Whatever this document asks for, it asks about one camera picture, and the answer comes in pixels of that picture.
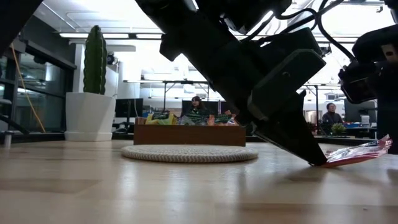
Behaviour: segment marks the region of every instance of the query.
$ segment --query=white planter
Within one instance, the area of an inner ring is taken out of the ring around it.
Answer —
[[[67,141],[110,141],[116,100],[94,93],[67,93]]]

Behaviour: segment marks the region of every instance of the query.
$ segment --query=monitor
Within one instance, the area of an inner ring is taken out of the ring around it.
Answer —
[[[369,115],[370,123],[377,122],[376,103],[373,100],[360,104],[353,104],[348,100],[344,100],[344,107],[346,122],[361,122],[361,115]]]
[[[142,116],[144,99],[117,99],[115,113],[117,118],[135,118]]]

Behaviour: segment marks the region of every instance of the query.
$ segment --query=round woven mat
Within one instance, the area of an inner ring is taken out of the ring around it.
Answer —
[[[122,148],[131,159],[155,162],[238,162],[257,158],[257,151],[238,146],[138,145]]]

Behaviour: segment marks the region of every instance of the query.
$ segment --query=wooden tray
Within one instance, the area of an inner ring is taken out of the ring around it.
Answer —
[[[239,126],[136,124],[134,145],[140,144],[246,146],[246,131]]]

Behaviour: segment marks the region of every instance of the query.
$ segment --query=woman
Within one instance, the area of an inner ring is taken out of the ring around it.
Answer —
[[[186,113],[196,113],[196,114],[202,114],[203,112],[205,112],[206,106],[203,104],[203,102],[201,101],[199,96],[194,96],[192,98],[192,105],[191,107],[188,109],[188,111]]]

